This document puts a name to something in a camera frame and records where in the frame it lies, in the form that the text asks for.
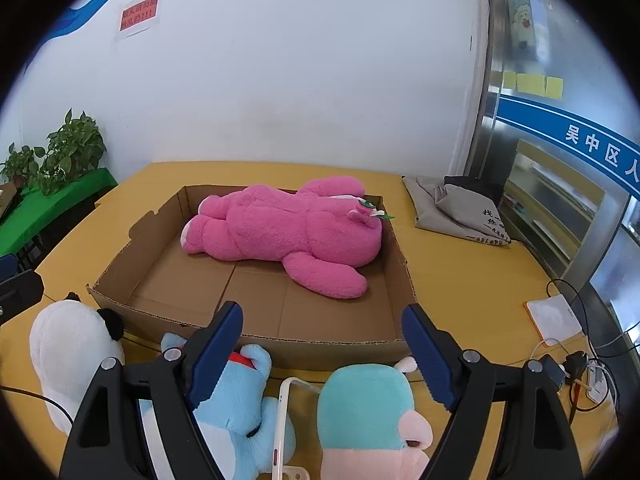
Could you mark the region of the white panda plush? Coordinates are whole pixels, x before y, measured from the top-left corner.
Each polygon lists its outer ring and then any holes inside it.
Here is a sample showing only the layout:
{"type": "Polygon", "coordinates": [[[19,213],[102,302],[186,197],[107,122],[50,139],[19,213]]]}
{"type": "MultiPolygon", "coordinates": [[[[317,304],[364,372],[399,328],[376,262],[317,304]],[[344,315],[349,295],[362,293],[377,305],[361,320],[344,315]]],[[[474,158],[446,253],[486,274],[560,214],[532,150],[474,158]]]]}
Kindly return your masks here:
{"type": "Polygon", "coordinates": [[[45,307],[29,334],[29,354],[50,419],[63,434],[73,421],[94,373],[106,358],[125,361],[124,322],[111,309],[93,309],[76,299],[45,307]]]}

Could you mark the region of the blue bear plush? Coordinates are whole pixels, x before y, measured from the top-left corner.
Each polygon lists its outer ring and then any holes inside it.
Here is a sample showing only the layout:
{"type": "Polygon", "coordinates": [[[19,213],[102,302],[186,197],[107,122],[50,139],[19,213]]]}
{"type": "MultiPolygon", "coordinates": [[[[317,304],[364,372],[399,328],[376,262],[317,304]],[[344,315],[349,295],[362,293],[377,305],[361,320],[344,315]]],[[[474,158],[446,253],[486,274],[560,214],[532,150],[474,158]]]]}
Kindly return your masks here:
{"type": "MultiPolygon", "coordinates": [[[[210,454],[225,479],[257,479],[270,474],[276,432],[277,398],[264,396],[271,356],[259,344],[233,351],[216,388],[193,415],[210,454]]],[[[139,401],[146,443],[157,479],[175,479],[169,466],[151,400],[139,401]]],[[[296,448],[292,420],[286,415],[283,461],[296,448]]]]}

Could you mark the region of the teal pink plush toy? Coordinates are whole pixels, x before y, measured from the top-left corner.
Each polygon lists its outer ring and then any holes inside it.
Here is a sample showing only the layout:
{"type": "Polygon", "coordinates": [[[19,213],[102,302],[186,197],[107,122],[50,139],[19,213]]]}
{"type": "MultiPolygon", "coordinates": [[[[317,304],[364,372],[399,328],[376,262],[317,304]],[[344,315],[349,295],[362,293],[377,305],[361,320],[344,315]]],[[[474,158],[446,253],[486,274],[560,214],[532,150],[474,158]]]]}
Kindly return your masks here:
{"type": "Polygon", "coordinates": [[[417,479],[428,464],[430,423],[414,408],[406,356],[393,366],[341,367],[321,389],[317,429],[322,479],[417,479]]]}

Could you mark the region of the cream phone case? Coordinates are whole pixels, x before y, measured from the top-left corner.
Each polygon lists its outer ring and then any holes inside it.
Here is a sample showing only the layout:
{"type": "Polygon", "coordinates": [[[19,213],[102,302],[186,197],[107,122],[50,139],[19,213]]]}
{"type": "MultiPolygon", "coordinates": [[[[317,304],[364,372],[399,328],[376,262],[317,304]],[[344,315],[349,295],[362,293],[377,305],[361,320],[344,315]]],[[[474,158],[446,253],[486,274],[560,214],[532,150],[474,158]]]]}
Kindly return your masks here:
{"type": "Polygon", "coordinates": [[[286,448],[286,421],[288,420],[288,400],[290,400],[290,393],[293,387],[302,388],[316,396],[321,392],[319,387],[314,386],[310,382],[305,382],[303,379],[295,376],[286,378],[280,385],[276,429],[274,430],[273,435],[271,478],[278,480],[310,480],[311,475],[306,468],[302,466],[288,466],[284,462],[286,448]]]}

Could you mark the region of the black power adapter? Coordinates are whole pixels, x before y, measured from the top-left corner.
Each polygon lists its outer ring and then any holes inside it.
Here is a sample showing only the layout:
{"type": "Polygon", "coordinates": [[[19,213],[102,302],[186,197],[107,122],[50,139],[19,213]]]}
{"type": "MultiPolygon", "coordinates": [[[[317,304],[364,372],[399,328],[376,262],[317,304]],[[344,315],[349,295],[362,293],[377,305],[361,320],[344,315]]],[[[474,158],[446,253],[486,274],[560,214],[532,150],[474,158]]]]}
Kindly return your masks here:
{"type": "Polygon", "coordinates": [[[544,356],[542,356],[539,359],[539,362],[542,365],[544,374],[546,374],[553,382],[555,389],[560,390],[562,388],[562,385],[564,385],[566,378],[565,370],[562,365],[556,362],[555,359],[550,356],[550,354],[545,354],[544,356]]]}

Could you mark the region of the white power strip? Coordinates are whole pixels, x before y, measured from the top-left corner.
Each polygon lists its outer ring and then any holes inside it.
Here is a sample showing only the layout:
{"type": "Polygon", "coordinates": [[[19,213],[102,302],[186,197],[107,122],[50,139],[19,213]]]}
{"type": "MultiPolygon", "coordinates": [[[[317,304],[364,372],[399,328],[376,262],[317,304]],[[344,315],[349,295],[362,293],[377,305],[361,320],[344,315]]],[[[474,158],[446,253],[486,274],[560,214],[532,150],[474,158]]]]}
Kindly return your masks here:
{"type": "Polygon", "coordinates": [[[608,373],[602,363],[596,359],[589,359],[586,367],[587,398],[594,404],[603,402],[610,393],[608,373]]]}

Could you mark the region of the green table cloth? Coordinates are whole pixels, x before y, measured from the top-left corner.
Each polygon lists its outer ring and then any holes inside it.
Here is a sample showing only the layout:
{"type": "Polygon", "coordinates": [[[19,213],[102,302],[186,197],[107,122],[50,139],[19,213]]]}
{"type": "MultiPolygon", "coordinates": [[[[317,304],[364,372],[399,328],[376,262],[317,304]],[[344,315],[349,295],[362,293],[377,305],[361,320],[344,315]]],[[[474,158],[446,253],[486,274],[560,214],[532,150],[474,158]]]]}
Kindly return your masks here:
{"type": "Polygon", "coordinates": [[[1,255],[16,254],[65,211],[116,185],[108,169],[100,168],[50,195],[43,195],[40,190],[22,194],[20,203],[1,221],[1,255]]]}

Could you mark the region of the small potted plant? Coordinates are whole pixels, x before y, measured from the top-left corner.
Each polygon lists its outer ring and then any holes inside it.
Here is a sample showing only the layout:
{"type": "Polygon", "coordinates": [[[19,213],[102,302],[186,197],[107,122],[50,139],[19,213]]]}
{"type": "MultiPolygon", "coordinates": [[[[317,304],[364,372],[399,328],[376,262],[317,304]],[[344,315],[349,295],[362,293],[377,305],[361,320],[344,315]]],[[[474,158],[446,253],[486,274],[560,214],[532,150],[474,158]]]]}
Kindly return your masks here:
{"type": "Polygon", "coordinates": [[[46,150],[42,146],[22,145],[18,148],[14,143],[9,145],[9,155],[1,164],[1,175],[16,188],[30,188],[38,177],[38,160],[42,159],[46,150]]]}

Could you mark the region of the cardboard box tray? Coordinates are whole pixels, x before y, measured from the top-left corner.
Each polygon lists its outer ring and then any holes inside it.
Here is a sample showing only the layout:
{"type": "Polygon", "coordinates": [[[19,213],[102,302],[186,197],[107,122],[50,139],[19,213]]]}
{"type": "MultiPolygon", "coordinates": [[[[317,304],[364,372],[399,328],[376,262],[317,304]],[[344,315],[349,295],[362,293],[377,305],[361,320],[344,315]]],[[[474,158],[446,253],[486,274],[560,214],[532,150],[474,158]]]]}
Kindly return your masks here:
{"type": "Polygon", "coordinates": [[[367,292],[358,299],[332,299],[296,284],[278,262],[222,262],[182,250],[180,231],[200,200],[230,191],[184,186],[158,211],[147,212],[89,287],[96,303],[117,312],[128,332],[157,342],[167,333],[190,337],[234,301],[243,311],[241,344],[259,344],[274,366],[289,370],[393,364],[408,354],[400,317],[416,295],[388,220],[382,222],[380,252],[360,270],[367,292]]]}

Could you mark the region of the green potted plant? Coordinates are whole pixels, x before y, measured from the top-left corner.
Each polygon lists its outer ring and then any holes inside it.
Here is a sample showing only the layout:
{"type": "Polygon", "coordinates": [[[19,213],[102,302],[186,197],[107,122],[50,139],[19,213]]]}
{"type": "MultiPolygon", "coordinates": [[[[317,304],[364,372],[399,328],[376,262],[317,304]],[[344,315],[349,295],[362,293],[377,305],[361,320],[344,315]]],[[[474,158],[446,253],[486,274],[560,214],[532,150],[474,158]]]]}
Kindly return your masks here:
{"type": "Polygon", "coordinates": [[[38,174],[44,195],[51,195],[100,166],[106,146],[96,121],[70,108],[62,126],[48,135],[48,146],[38,174]]]}

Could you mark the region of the grey canvas tote bag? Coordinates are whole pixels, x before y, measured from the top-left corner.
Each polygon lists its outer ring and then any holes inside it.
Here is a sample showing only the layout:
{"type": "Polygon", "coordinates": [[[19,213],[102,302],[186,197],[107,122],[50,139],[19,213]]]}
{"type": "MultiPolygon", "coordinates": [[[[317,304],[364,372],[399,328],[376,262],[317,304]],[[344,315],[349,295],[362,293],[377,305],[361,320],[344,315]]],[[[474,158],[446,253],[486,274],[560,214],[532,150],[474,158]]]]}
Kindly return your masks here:
{"type": "Polygon", "coordinates": [[[490,198],[445,179],[403,176],[416,211],[416,227],[491,246],[506,246],[510,236],[490,198]]]}

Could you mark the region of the pink plush bear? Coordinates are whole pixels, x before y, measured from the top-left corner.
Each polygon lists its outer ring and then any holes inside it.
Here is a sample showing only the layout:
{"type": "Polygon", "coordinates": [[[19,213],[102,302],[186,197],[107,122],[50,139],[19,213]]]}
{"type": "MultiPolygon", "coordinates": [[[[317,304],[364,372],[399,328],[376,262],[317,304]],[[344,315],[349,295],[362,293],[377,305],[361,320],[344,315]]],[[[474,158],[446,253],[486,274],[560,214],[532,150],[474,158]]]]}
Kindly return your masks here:
{"type": "Polygon", "coordinates": [[[389,218],[354,177],[312,180],[294,193],[253,184],[205,197],[180,245],[221,261],[277,261],[312,292],[356,299],[368,289],[358,269],[378,255],[389,218]]]}

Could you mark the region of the yellow sticky notes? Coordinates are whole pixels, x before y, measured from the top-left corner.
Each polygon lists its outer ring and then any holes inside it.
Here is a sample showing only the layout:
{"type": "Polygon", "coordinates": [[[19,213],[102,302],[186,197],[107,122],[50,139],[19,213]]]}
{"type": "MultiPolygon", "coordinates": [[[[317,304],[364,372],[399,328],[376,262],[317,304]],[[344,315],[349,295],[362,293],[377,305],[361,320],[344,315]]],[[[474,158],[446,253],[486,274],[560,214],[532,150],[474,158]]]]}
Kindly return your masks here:
{"type": "Polygon", "coordinates": [[[563,99],[564,80],[559,77],[515,73],[508,70],[503,73],[502,85],[506,90],[515,90],[532,96],[544,96],[552,100],[563,99]]]}

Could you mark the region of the cartoon sheep poster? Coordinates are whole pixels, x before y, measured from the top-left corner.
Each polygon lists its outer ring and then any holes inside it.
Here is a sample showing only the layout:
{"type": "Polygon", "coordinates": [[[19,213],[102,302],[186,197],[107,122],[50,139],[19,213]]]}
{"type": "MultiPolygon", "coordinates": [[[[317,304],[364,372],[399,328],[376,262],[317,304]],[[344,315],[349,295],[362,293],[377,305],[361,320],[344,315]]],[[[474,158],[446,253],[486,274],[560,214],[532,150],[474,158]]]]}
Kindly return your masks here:
{"type": "Polygon", "coordinates": [[[510,38],[517,51],[536,46],[535,27],[530,0],[508,0],[510,38]]]}

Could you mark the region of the red wall notice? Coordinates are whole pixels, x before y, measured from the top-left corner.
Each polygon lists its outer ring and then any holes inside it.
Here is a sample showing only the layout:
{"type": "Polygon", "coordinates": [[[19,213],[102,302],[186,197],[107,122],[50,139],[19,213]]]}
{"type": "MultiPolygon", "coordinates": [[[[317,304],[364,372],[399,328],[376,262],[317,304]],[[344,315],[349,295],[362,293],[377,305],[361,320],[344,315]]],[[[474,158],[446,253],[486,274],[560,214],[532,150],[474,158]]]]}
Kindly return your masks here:
{"type": "Polygon", "coordinates": [[[160,0],[140,0],[127,6],[120,14],[119,30],[128,32],[129,29],[156,18],[159,2],[160,0]]]}

